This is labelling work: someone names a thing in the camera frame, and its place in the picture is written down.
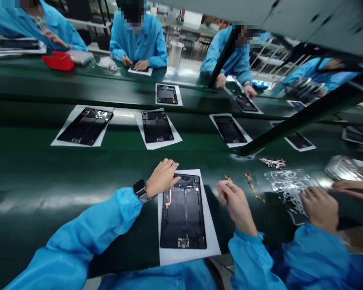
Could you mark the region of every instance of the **trash can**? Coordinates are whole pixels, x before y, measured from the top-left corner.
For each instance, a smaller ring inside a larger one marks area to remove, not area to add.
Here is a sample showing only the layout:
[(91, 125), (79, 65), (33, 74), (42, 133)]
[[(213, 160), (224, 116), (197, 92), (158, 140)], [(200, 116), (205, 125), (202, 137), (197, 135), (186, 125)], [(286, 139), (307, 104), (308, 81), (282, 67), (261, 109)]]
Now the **trash can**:
[(182, 51), (186, 50), (185, 45), (181, 42), (171, 41), (169, 43), (169, 56), (168, 56), (168, 66), (178, 68), (180, 66), (180, 61), (182, 60)]

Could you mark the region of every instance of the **watch face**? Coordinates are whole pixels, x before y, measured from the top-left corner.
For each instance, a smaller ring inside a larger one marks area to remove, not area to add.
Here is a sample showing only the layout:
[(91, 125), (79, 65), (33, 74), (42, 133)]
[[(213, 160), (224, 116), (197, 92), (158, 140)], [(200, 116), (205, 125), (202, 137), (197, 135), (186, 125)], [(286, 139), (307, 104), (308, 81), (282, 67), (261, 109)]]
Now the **watch face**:
[(138, 182), (136, 182), (133, 186), (133, 191), (135, 194), (139, 193), (141, 190), (143, 190), (145, 188), (145, 181), (144, 179), (139, 180)]

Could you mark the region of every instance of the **red tray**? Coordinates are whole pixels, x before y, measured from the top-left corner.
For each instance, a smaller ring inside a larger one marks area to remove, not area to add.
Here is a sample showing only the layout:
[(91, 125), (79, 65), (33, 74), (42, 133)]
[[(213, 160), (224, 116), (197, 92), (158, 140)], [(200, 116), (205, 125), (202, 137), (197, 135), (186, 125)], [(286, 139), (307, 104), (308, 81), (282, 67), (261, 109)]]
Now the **red tray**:
[(43, 56), (44, 63), (54, 70), (70, 71), (74, 63), (69, 54), (64, 52), (52, 52), (52, 56)]

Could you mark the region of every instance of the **smartwatch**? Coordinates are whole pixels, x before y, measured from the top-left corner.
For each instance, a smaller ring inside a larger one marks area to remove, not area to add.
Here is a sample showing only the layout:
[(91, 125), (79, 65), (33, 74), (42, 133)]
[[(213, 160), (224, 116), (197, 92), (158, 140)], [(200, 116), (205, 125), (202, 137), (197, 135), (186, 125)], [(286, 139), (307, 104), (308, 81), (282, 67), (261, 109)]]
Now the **smartwatch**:
[(146, 193), (146, 184), (145, 184), (145, 180), (139, 180), (138, 182), (136, 182), (133, 186), (133, 192), (134, 194), (137, 196), (137, 198), (139, 200), (141, 200), (141, 202), (147, 203), (148, 201), (150, 201), (150, 198), (148, 197), (147, 193)]

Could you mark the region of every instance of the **blue cleanroom smock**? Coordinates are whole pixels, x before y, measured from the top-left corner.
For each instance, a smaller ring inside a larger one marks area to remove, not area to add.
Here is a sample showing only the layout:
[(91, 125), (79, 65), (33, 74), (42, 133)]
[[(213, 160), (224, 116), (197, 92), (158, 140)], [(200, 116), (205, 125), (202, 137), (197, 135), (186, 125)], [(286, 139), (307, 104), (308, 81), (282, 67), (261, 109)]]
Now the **blue cleanroom smock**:
[[(141, 208), (142, 203), (132, 188), (117, 190), (107, 201), (90, 207), (59, 228), (47, 245), (36, 251), (26, 270), (5, 289), (81, 290), (93, 255), (101, 254), (113, 240), (126, 233)], [(273, 260), (262, 244), (262, 234), (253, 237), (236, 231), (228, 246), (235, 265), (233, 289), (286, 289), (270, 272)], [(204, 260), (199, 259), (108, 275), (103, 277), (99, 289), (213, 290), (217, 286)]]
[(148, 60), (151, 68), (159, 68), (168, 64), (163, 28), (159, 20), (152, 14), (144, 15), (141, 29), (133, 31), (121, 11), (116, 11), (110, 52), (118, 61), (122, 61), (124, 55), (131, 61)]
[[(207, 50), (207, 55), (204, 58), (202, 66), (200, 67), (201, 72), (209, 72), (210, 74), (213, 73), (225, 44), (230, 37), (232, 29), (233, 27), (230, 26), (226, 29), (220, 30), (215, 35), (209, 49)], [(237, 80), (242, 85), (244, 85), (247, 81), (252, 81), (253, 77), (250, 73), (250, 50), (248, 44), (235, 49), (222, 67), (221, 73), (226, 76), (230, 73), (235, 74), (237, 76)]]
[(350, 255), (340, 239), (311, 225), (301, 226), (273, 255), (288, 290), (363, 289), (363, 255)]
[[(320, 68), (323, 68), (325, 64), (330, 61), (332, 58), (325, 58), (321, 64)], [(314, 82), (317, 83), (325, 83), (324, 90), (326, 93), (333, 91), (334, 89), (340, 87), (345, 82), (353, 79), (360, 72), (337, 72), (337, 73), (319, 73), (316, 71), (316, 66), (319, 63), (320, 58), (314, 58), (310, 61), (307, 61), (302, 66), (298, 67), (294, 72), (288, 75), (282, 83), (290, 84), (298, 77), (306, 77), (312, 78)]]
[[(47, 29), (54, 32), (74, 50), (88, 51), (76, 29), (58, 10), (43, 0), (40, 0), (40, 4), (44, 11)], [(7, 38), (31, 37), (43, 42), (47, 48), (66, 51), (65, 48), (45, 37), (22, 8), (0, 8), (0, 35)]]

